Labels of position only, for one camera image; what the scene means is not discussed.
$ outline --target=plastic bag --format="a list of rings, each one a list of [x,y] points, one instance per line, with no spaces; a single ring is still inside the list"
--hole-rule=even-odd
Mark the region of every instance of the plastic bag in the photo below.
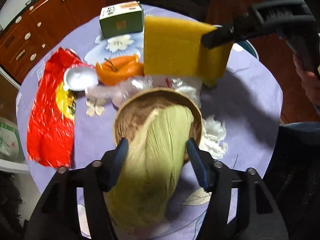
[[[85,90],[88,98],[112,99],[116,107],[120,107],[128,98],[136,93],[157,87],[168,87],[188,96],[199,108],[200,89],[202,81],[193,77],[168,77],[168,76],[136,76],[129,78],[116,86],[96,86]]]
[[[76,97],[74,92],[63,89],[63,75],[67,68],[78,66],[90,67],[62,48],[45,65],[27,134],[29,159],[41,165],[70,167]]]

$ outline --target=sponge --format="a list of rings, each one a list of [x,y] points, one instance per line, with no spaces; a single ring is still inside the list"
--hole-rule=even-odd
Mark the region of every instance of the sponge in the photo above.
[[[200,42],[203,34],[216,28],[201,22],[146,16],[144,73],[196,76],[209,80],[221,78],[233,42],[210,50]]]

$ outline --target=purple tablecloth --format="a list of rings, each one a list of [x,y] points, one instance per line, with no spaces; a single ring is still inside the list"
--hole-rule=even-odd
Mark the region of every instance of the purple tablecloth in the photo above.
[[[145,14],[189,19],[156,7],[144,5],[143,8]],[[60,46],[72,48],[83,60],[89,51],[97,47],[94,41],[99,35],[100,25],[96,17],[67,35],[51,52]],[[26,159],[29,115],[38,88],[38,76],[50,55],[48,53],[30,71],[18,95],[21,98],[17,103],[17,120]],[[86,98],[80,94],[76,102],[73,168],[85,167],[93,160],[100,159],[104,152],[115,148],[111,128],[116,110],[112,105],[107,105],[102,116],[90,118],[85,115],[85,102]],[[204,118],[214,114],[216,119],[226,123],[225,142],[229,150],[222,161],[228,167],[238,170],[254,167],[263,176],[275,146],[282,106],[282,91],[272,74],[245,50],[232,50],[225,75],[219,80],[216,89],[202,91],[201,103]],[[29,160],[27,164],[37,187],[43,192],[56,170]],[[80,190],[77,197],[78,203],[84,204]],[[187,163],[168,203],[165,222],[147,238],[181,239],[182,235],[184,239],[194,238],[209,199],[210,196],[199,188],[191,164]],[[230,217],[234,216],[235,210],[233,193]]]

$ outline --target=cardboard box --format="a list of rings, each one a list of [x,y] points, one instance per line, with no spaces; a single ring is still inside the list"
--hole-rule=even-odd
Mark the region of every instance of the cardboard box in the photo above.
[[[101,10],[99,21],[105,38],[142,32],[143,8],[138,2],[119,3],[104,7]]]

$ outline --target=small white bowl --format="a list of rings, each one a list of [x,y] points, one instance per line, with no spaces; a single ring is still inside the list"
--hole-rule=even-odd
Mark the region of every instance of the small white bowl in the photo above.
[[[68,68],[64,73],[63,80],[65,91],[84,91],[99,83],[96,70],[90,67]]]

